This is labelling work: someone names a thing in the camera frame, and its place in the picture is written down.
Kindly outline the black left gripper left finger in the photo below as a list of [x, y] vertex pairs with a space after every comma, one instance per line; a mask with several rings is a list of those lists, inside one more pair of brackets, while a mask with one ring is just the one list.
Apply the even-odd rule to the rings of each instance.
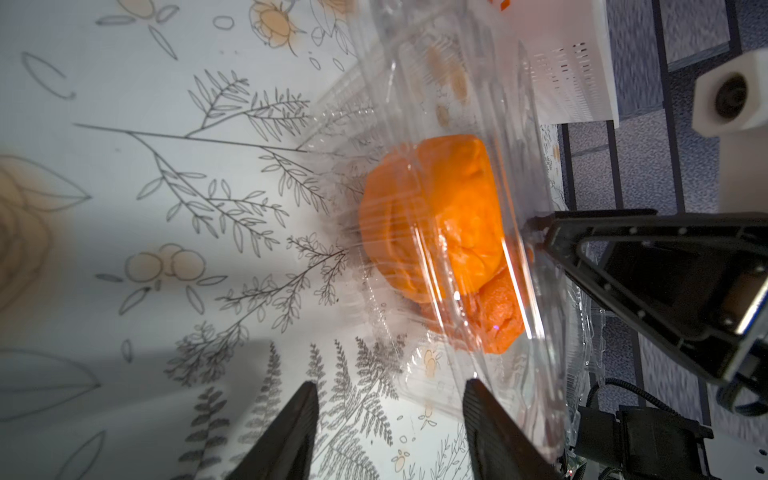
[[226, 479], [308, 479], [318, 420], [317, 386], [305, 381]]

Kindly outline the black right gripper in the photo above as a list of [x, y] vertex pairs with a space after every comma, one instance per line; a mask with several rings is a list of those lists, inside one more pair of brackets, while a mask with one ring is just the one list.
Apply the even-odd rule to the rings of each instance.
[[[767, 216], [556, 212], [528, 226], [603, 307], [714, 384], [767, 381]], [[581, 407], [574, 453], [626, 479], [711, 479], [712, 430], [649, 407]]]

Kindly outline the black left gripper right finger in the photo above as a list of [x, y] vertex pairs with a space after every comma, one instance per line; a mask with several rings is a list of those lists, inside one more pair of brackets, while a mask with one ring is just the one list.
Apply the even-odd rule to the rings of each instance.
[[466, 382], [462, 412], [474, 479], [560, 478], [479, 379]]

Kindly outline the orange fruit six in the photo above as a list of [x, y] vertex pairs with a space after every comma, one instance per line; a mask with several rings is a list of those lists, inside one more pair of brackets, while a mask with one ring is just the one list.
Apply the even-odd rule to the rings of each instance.
[[487, 354], [505, 353], [525, 331], [515, 287], [507, 266], [476, 292], [462, 295], [462, 311], [471, 338], [480, 338]]

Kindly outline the orange fruit five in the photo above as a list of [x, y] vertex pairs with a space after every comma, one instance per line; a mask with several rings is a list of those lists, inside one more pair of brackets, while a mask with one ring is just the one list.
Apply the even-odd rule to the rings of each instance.
[[491, 162], [473, 135], [401, 145], [365, 180], [358, 208], [365, 253], [389, 285], [424, 304], [447, 291], [429, 265], [448, 263], [462, 295], [504, 259], [504, 229]]

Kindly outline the clear clamshell container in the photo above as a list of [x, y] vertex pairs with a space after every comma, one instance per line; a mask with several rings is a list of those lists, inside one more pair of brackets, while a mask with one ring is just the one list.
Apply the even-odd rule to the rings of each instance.
[[481, 381], [544, 459], [577, 428], [582, 315], [545, 251], [555, 217], [532, 56], [488, 1], [348, 1], [356, 65], [313, 108], [337, 292], [384, 377], [462, 415]]

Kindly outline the floral patterned table cloth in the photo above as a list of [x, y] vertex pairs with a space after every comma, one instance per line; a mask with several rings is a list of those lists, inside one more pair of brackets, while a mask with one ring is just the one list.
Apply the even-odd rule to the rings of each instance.
[[318, 479], [469, 474], [368, 372], [302, 146], [355, 62], [322, 1], [1, 5], [1, 475], [220, 479], [295, 387]]

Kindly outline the white plastic perforated basket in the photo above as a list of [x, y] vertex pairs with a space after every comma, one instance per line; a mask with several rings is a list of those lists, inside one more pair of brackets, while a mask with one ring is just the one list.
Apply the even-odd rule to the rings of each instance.
[[484, 1], [526, 49], [539, 121], [619, 121], [607, 2]]

